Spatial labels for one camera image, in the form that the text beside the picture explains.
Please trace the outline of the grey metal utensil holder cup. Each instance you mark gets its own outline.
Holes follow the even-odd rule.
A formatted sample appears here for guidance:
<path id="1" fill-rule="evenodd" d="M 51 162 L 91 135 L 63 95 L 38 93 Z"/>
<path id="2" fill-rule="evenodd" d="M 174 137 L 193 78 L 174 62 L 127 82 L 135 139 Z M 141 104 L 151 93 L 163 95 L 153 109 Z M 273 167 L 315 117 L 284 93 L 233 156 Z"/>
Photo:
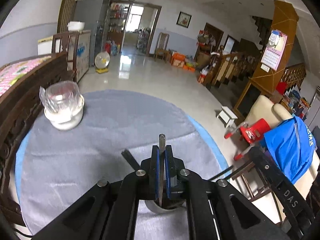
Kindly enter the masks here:
<path id="1" fill-rule="evenodd" d="M 183 208 L 185 200 L 162 200 L 162 205 L 156 200 L 145 200 L 146 207 L 153 213 L 164 214 L 173 212 L 175 210 Z"/>

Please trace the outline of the small white stool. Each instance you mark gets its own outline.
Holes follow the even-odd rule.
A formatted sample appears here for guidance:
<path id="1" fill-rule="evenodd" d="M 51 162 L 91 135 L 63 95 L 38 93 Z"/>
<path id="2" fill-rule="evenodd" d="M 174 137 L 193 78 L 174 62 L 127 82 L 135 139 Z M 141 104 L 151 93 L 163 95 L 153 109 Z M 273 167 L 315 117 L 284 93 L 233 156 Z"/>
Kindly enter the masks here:
<path id="1" fill-rule="evenodd" d="M 221 119 L 225 123 L 225 128 L 229 128 L 234 124 L 234 121 L 238 118 L 237 115 L 229 109 L 227 106 L 222 106 L 221 111 L 217 115 L 218 119 Z"/>

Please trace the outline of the blue jacket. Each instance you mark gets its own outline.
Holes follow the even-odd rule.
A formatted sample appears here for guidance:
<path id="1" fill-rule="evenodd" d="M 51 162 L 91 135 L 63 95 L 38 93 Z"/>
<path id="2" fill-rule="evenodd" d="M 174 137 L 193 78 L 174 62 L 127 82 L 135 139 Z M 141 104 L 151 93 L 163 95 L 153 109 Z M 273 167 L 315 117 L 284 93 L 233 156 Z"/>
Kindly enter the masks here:
<path id="1" fill-rule="evenodd" d="M 294 116 L 264 133 L 260 145 L 295 184 L 311 166 L 316 141 L 304 121 Z"/>

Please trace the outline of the red plastic child chair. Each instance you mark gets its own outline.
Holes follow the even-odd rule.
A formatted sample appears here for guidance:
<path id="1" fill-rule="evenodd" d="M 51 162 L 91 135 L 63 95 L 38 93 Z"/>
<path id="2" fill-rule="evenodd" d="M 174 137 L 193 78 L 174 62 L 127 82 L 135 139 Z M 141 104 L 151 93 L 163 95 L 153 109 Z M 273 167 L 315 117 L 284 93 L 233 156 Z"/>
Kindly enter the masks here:
<path id="1" fill-rule="evenodd" d="M 252 126 L 249 126 L 248 122 L 242 122 L 240 125 L 236 127 L 236 129 L 228 132 L 224 135 L 225 139 L 230 138 L 234 133 L 240 132 L 240 139 L 244 139 L 249 146 L 240 153 L 237 153 L 234 156 L 234 160 L 238 161 L 246 155 L 249 150 L 257 146 L 258 142 L 263 139 L 264 134 L 271 130 L 271 127 L 267 123 L 267 121 L 263 118 L 256 121 Z"/>

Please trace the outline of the orange cardboard box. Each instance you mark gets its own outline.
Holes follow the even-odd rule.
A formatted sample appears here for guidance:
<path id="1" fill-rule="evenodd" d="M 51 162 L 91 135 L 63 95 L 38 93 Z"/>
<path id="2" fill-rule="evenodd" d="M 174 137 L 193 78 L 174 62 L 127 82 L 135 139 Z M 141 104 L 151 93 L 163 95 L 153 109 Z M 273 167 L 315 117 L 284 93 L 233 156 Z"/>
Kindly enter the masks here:
<path id="1" fill-rule="evenodd" d="M 177 68 L 183 68 L 185 64 L 185 56 L 180 53 L 174 53 L 170 59 L 170 64 Z"/>

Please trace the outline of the beige sofa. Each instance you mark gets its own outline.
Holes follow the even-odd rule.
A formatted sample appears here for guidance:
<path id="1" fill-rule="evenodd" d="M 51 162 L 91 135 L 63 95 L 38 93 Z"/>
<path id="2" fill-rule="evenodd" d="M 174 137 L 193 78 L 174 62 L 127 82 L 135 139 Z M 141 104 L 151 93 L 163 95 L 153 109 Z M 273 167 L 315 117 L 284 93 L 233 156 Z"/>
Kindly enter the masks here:
<path id="1" fill-rule="evenodd" d="M 255 103 L 249 110 L 245 122 L 249 125 L 254 124 L 259 119 L 264 119 L 271 128 L 275 128 L 282 121 L 292 118 L 292 115 L 279 103 L 274 104 L 264 95 L 258 96 Z M 312 163 L 304 175 L 295 183 L 295 187 L 305 198 L 308 195 L 310 187 L 317 176 L 319 166 L 319 157 L 313 152 Z"/>

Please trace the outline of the white plastic bowl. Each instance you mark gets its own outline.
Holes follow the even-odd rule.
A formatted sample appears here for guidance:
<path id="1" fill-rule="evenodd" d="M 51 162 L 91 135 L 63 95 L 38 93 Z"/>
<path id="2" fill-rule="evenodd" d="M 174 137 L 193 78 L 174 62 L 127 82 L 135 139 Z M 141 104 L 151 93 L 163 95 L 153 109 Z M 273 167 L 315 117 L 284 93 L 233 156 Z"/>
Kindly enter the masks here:
<path id="1" fill-rule="evenodd" d="M 44 109 L 44 116 L 50 121 L 50 123 L 60 131 L 68 131 L 80 124 L 84 113 L 85 100 L 80 95 L 79 103 L 77 107 L 70 111 L 63 109 L 58 113 L 50 113 L 48 109 Z"/>

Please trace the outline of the wooden stair railing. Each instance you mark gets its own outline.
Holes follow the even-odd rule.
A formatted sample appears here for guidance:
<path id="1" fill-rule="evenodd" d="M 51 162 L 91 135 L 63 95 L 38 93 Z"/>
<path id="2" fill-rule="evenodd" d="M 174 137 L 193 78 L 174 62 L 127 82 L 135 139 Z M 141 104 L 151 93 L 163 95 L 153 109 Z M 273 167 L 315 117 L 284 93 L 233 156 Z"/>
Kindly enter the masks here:
<path id="1" fill-rule="evenodd" d="M 212 87 L 219 88 L 221 84 L 227 85 L 238 79 L 242 81 L 244 77 L 251 77 L 259 58 L 260 52 L 250 53 L 247 51 L 216 55 L 203 85 L 210 90 Z"/>

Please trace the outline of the wooden chair by doorway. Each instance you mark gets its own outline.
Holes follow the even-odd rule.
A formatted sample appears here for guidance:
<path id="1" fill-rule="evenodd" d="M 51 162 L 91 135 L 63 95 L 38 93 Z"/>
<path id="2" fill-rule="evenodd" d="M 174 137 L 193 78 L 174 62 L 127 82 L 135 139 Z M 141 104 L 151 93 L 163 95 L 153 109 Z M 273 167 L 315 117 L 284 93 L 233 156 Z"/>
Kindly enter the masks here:
<path id="1" fill-rule="evenodd" d="M 169 37 L 170 37 L 170 35 L 167 33 L 163 33 L 163 32 L 159 33 L 157 43 L 156 43 L 155 52 L 153 55 L 153 58 L 155 61 L 159 56 L 161 56 L 165 62 L 167 61 L 167 55 L 169 53 L 169 51 L 167 50 Z"/>

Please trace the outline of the white round electric fan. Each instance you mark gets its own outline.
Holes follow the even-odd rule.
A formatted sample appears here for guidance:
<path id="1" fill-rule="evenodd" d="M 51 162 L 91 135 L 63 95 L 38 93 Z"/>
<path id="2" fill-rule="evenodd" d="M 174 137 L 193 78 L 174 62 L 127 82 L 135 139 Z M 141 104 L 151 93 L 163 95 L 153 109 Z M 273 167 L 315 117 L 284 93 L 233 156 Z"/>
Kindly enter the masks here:
<path id="1" fill-rule="evenodd" d="M 102 51 L 98 53 L 94 60 L 95 71 L 98 74 L 103 74 L 108 72 L 109 62 L 110 62 L 110 55 L 108 52 Z"/>

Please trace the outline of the clear plastic bag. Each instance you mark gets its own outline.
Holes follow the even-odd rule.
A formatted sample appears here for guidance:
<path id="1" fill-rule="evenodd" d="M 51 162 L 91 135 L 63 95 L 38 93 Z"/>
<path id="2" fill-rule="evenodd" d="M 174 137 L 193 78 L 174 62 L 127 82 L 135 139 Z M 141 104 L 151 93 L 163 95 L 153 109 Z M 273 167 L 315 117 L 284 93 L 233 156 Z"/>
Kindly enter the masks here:
<path id="1" fill-rule="evenodd" d="M 40 87 L 39 97 L 44 108 L 50 113 L 73 111 L 78 107 L 80 90 L 77 83 L 73 81 L 61 81 L 47 89 Z"/>

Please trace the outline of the grey refrigerator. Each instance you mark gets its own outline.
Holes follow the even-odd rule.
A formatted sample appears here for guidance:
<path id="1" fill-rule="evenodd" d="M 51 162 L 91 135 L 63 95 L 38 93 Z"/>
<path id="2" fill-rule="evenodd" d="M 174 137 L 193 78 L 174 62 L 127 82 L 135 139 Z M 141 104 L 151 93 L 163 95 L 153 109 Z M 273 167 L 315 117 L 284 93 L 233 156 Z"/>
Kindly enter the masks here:
<path id="1" fill-rule="evenodd" d="M 109 5 L 110 0 L 75 0 L 73 21 L 84 22 L 84 29 L 91 31 L 89 66 L 94 65 L 94 59 L 103 47 Z"/>

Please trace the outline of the white chest freezer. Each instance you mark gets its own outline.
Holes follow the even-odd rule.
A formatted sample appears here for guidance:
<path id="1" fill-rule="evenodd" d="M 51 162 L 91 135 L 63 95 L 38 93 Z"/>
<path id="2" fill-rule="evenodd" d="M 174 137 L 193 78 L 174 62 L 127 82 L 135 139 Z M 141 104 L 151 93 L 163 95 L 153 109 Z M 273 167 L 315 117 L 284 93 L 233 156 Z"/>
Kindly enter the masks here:
<path id="1" fill-rule="evenodd" d="M 67 70 L 79 82 L 89 69 L 90 30 L 67 31 L 37 41 L 37 54 L 67 53 Z"/>

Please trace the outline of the framed wall picture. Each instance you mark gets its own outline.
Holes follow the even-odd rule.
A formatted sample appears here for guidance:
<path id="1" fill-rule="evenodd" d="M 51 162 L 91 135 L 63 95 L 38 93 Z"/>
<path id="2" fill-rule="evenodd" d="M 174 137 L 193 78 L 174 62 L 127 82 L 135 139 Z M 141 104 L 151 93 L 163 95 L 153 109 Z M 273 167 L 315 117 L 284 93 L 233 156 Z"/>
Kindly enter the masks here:
<path id="1" fill-rule="evenodd" d="M 176 24 L 184 28 L 189 28 L 190 21 L 191 15 L 180 11 Z"/>

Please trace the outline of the wall calendar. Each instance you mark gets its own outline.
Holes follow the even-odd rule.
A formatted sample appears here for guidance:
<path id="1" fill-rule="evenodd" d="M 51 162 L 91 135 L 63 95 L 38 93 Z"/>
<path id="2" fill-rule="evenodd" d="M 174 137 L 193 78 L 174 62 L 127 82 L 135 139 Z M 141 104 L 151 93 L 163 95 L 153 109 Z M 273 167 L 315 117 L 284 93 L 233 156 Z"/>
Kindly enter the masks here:
<path id="1" fill-rule="evenodd" d="M 287 35 L 279 30 L 271 31 L 267 46 L 260 60 L 261 69 L 269 72 L 270 69 L 277 70 L 286 46 Z"/>

